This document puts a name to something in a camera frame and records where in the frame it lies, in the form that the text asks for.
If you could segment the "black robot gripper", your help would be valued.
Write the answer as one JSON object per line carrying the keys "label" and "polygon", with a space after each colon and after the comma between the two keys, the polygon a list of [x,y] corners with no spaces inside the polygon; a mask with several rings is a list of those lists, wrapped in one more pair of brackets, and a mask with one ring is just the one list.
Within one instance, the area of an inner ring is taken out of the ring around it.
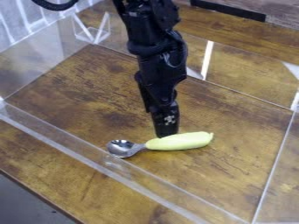
{"label": "black robot gripper", "polygon": [[175,101],[175,87],[187,78],[187,45],[142,46],[135,48],[139,72],[135,81],[145,102],[146,112],[151,112],[154,130],[159,138],[179,131],[181,111]]}

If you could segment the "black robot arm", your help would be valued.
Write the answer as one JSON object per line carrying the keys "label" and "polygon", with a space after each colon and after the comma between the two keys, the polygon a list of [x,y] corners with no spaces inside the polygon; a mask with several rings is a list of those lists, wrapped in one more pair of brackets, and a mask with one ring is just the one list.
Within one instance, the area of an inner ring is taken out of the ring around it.
{"label": "black robot arm", "polygon": [[179,131],[181,111],[175,87],[187,78],[189,48],[174,29],[181,22],[173,0],[113,0],[126,25],[127,50],[137,56],[135,81],[159,137]]}

